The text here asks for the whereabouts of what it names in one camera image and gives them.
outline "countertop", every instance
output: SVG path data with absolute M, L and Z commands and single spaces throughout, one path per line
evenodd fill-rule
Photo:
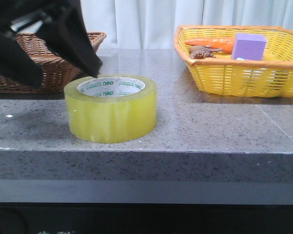
M 0 183 L 293 185 L 293 98 L 201 92 L 173 50 L 101 49 L 98 56 L 101 74 L 157 83 L 154 130 L 123 143 L 87 142 L 70 133 L 63 94 L 0 94 Z

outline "basket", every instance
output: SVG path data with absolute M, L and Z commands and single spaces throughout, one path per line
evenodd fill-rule
M 236 33 L 263 34 L 267 40 L 262 61 L 216 58 L 191 59 L 185 41 L 198 37 L 234 37 Z M 186 62 L 199 90 L 238 97 L 293 97 L 293 31 L 270 26 L 180 25 L 174 48 Z
M 106 38 L 103 32 L 88 32 L 91 45 L 96 52 Z M 0 76 L 0 93 L 6 94 L 53 94 L 63 92 L 64 86 L 81 71 L 63 58 L 51 53 L 44 40 L 33 33 L 19 33 L 17 41 L 22 49 L 38 65 L 43 67 L 42 86 L 33 89 L 9 78 Z

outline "yellow tape roll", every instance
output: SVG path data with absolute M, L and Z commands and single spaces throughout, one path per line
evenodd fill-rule
M 139 138 L 156 125 L 157 86 L 146 77 L 99 75 L 64 88 L 69 128 L 75 136 L 97 143 Z

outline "purple block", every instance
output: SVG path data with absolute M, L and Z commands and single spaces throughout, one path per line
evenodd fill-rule
M 231 58 L 262 60 L 266 42 L 266 38 L 262 34 L 237 33 Z

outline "orange toy carrot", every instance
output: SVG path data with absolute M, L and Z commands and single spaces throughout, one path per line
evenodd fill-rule
M 188 45 L 202 45 L 210 46 L 212 49 L 222 48 L 222 52 L 231 54 L 234 46 L 235 37 L 222 37 L 222 38 L 193 38 L 186 40 Z

